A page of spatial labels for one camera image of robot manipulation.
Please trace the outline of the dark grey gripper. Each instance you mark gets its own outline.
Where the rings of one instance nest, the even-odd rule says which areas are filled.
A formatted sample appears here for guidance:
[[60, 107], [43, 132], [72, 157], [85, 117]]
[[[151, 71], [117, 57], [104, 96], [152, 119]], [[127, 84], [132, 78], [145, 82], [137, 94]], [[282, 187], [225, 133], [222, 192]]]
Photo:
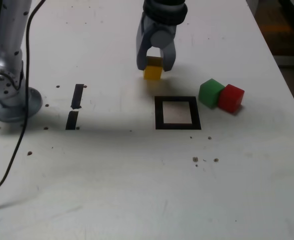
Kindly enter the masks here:
[[[145, 13], [141, 15], [141, 36], [136, 38], [136, 64], [139, 70], [147, 66], [147, 52], [153, 46], [160, 50], [162, 66], [165, 72], [171, 71], [176, 60], [175, 36], [176, 25], [166, 25], [152, 20]], [[151, 36], [144, 35], [150, 30], [156, 32]]]

